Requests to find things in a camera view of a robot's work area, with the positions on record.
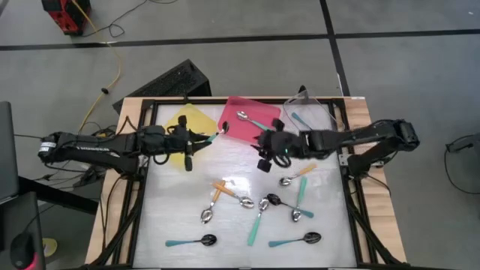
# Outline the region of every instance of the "yellow plate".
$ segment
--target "yellow plate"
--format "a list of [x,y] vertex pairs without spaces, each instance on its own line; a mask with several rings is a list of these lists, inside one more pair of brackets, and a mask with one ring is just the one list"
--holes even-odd
[[[179,116],[187,116],[187,129],[191,129],[196,134],[204,133],[210,136],[217,132],[217,123],[190,103],[182,107],[163,127],[167,129],[169,126],[178,125]],[[193,159],[202,158],[202,152],[200,150],[195,153]],[[185,170],[184,157],[184,154],[171,154],[168,162]]]

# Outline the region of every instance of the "yellow cable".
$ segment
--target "yellow cable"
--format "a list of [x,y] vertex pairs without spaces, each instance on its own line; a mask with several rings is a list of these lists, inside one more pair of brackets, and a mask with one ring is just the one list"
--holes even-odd
[[[105,89],[107,90],[110,90],[110,88],[112,88],[113,86],[115,86],[115,84],[119,81],[120,79],[120,75],[122,74],[122,57],[120,57],[120,55],[117,53],[117,51],[115,50],[115,48],[112,47],[112,45],[110,45],[108,42],[106,41],[102,41],[102,36],[101,36],[101,33],[97,30],[97,27],[95,27],[95,25],[93,24],[92,20],[89,18],[89,16],[85,13],[85,11],[83,11],[83,9],[77,4],[77,1],[75,0],[72,0],[72,3],[76,6],[76,8],[78,8],[78,10],[80,11],[80,13],[85,17],[85,19],[88,21],[88,23],[90,24],[90,26],[94,29],[94,32],[97,33],[97,37],[98,37],[98,40],[99,42],[102,44],[106,44],[110,49],[112,49],[113,51],[113,54],[115,54],[115,56],[117,57],[118,59],[118,71],[117,71],[117,76],[115,77],[115,79],[113,79],[113,81],[107,86],[105,87]],[[82,121],[82,124],[80,125],[80,128],[79,128],[79,132],[80,130],[82,130],[83,126],[85,125],[85,123],[87,122],[87,120],[89,119],[89,116],[92,114],[94,108],[97,106],[98,102],[100,101],[100,99],[104,96],[105,94],[102,92],[98,97],[97,97],[97,100],[93,103],[93,105],[91,105],[90,109],[88,110],[87,114],[85,115],[85,118],[83,118],[83,121]]]

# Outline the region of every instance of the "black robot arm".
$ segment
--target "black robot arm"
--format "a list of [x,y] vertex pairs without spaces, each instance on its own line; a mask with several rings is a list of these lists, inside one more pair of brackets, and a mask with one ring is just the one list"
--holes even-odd
[[252,145],[262,160],[258,168],[268,172],[270,160],[280,167],[289,167],[290,158],[325,159],[339,148],[377,142],[364,154],[348,157],[350,173],[360,176],[368,172],[370,165],[397,151],[412,151],[419,145],[412,124],[404,120],[379,120],[355,130],[306,130],[299,135],[283,131],[284,123],[275,119],[276,131],[267,130],[257,137],[258,145]]
[[196,134],[186,128],[185,116],[178,118],[178,125],[142,127],[133,133],[118,134],[112,138],[55,132],[44,137],[38,157],[51,164],[62,161],[80,161],[112,168],[121,174],[137,173],[139,156],[185,153],[185,169],[192,170],[191,156],[209,146],[209,136]]

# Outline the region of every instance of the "table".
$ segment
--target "table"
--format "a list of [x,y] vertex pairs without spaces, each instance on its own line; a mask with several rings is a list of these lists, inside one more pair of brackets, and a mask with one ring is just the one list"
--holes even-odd
[[[190,99],[226,99],[227,97],[191,97]],[[287,99],[288,97],[250,97],[256,99]],[[371,123],[370,114],[368,112],[367,102],[363,97],[322,97],[322,98],[343,98],[346,114],[349,121],[350,128],[360,128]],[[141,106],[144,99],[155,100],[173,100],[181,101],[182,97],[129,97],[124,100],[122,111],[118,120],[118,126],[121,127],[125,121],[126,116],[129,116],[133,125],[138,125],[140,119]],[[152,111],[148,109],[145,115],[144,125],[148,125],[150,122],[150,115]],[[133,128],[128,125],[125,126],[122,133],[133,132]],[[362,153],[368,149],[368,145],[360,145],[355,147],[355,152]],[[380,179],[386,183],[386,178],[382,169],[372,169],[370,174],[373,177]],[[106,174],[103,190],[102,190],[102,204],[103,208],[107,207],[107,197],[110,193],[112,186],[116,179],[119,177],[118,173],[114,170],[109,170]],[[405,254],[403,245],[401,242],[400,233],[398,231],[398,225],[395,218],[395,213],[392,206],[392,201],[389,197],[389,193],[384,187],[378,185],[373,181],[365,179],[361,186],[364,191],[364,201],[370,219],[370,226],[372,230],[377,234],[382,243],[391,251],[392,255],[400,261],[405,261]],[[120,215],[122,212],[122,205],[125,198],[125,191],[127,187],[126,181],[120,181],[112,192],[111,202],[109,204],[109,217],[106,228],[106,241],[109,242],[118,229]],[[132,200],[135,200],[138,188],[138,183],[133,185]],[[95,260],[101,253],[102,248],[102,225],[101,225],[101,210],[97,210],[97,215],[94,222],[94,228],[91,234],[90,245],[88,246],[88,253],[85,258],[85,263],[90,263]],[[358,228],[358,237],[360,241],[361,255],[364,262],[369,263],[370,255],[365,235],[362,230]],[[128,261],[128,246],[131,240],[131,226],[126,232],[122,242],[122,249],[119,254],[118,262],[126,263]]]

